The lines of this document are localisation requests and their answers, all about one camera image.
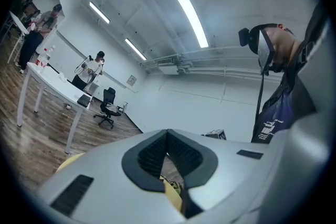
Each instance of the white table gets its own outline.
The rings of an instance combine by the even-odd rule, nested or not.
[[[75,86],[73,86],[69,81],[67,82],[61,81],[61,79],[59,78],[59,74],[51,67],[46,67],[43,73],[37,72],[37,69],[36,69],[37,65],[35,65],[34,63],[29,62],[27,64],[27,67],[28,67],[28,73],[26,75],[25,81],[22,86],[19,106],[17,109],[17,126],[19,127],[22,126],[23,107],[25,104],[27,87],[28,87],[30,77],[33,77],[41,84],[40,90],[39,90],[39,93],[36,99],[35,108],[34,108],[34,111],[36,113],[38,112],[38,107],[39,107],[41,97],[43,95],[43,91],[45,88],[50,90],[54,95],[56,95],[63,101],[70,104],[72,108],[74,108],[77,111],[75,119],[70,129],[67,146],[65,148],[65,153],[69,153],[71,141],[74,136],[79,118],[84,110],[87,110],[87,111],[89,110],[90,103],[87,108],[78,104],[77,100],[85,93],[77,89]]]
[[[17,44],[19,43],[19,41],[20,41],[21,39],[22,39],[22,41],[23,41],[24,36],[29,34],[28,30],[26,29],[26,27],[24,27],[24,25],[21,23],[21,21],[19,20],[19,18],[16,17],[12,12],[9,12],[9,14],[11,15],[11,17],[12,17],[12,19],[13,19],[13,23],[16,24],[16,26],[20,29],[20,31],[21,31],[21,35],[20,35],[20,37],[18,38],[18,40],[17,40],[17,42],[16,42],[16,44],[15,44],[15,46],[14,46],[12,52],[10,53],[10,55],[9,55],[9,57],[8,57],[8,61],[7,61],[7,63],[9,63],[9,61],[10,61],[10,59],[11,59],[11,57],[12,57],[12,55],[13,55],[15,49],[16,49],[16,46],[17,46]],[[4,38],[3,38],[2,41],[1,41],[1,43],[4,41],[4,39],[5,39],[5,37],[6,37],[7,33],[8,33],[8,31],[9,31],[10,28],[12,27],[13,23],[9,26],[8,30],[6,31],[6,33],[5,33],[5,35],[4,35]]]

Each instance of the wooden floor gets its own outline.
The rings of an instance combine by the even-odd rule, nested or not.
[[[45,91],[39,112],[34,113],[39,83],[33,78],[27,89],[23,124],[19,128],[16,125],[17,106],[25,75],[19,73],[19,68],[12,60],[7,64],[15,41],[13,38],[11,40],[7,38],[0,47],[0,133],[4,141],[3,151],[8,152],[9,161],[19,181],[28,189],[35,191],[60,164],[73,155],[140,134],[125,115],[113,118],[113,130],[107,122],[98,126],[99,118],[93,118],[93,115],[100,113],[100,101],[94,99],[89,112],[84,111],[80,117],[70,154],[66,154],[64,149],[76,112],[65,109],[62,100]],[[181,177],[169,159],[165,159],[162,174],[169,180],[182,183]]]

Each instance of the black pants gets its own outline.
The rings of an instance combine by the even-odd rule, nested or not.
[[[72,85],[82,91],[84,90],[87,83],[82,81],[81,78],[78,75],[76,75],[74,79],[72,80]]]
[[[26,69],[27,63],[30,61],[33,56],[35,50],[38,45],[40,45],[43,41],[43,36],[40,33],[36,33],[35,31],[30,31],[27,36],[25,42],[22,45],[22,49],[20,52],[19,65],[22,70]]]

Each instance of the ceiling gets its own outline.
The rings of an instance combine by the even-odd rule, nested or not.
[[[93,1],[111,19],[99,26],[149,72],[158,71],[157,58],[174,58],[193,68],[258,69],[256,55],[240,47],[238,31],[264,23],[282,23],[303,38],[317,0],[190,0],[201,21],[208,48],[201,49],[177,0]],[[98,19],[91,9],[87,11]],[[148,61],[143,62],[124,42],[129,38]]]

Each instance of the woman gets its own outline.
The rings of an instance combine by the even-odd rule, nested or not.
[[[35,30],[30,31],[27,36],[21,52],[19,62],[16,62],[17,67],[21,67],[20,73],[24,74],[27,63],[33,56],[37,47],[42,43],[43,39],[50,33],[53,27],[57,24],[57,14],[62,10],[61,4],[57,4],[52,12],[45,12],[37,21]]]

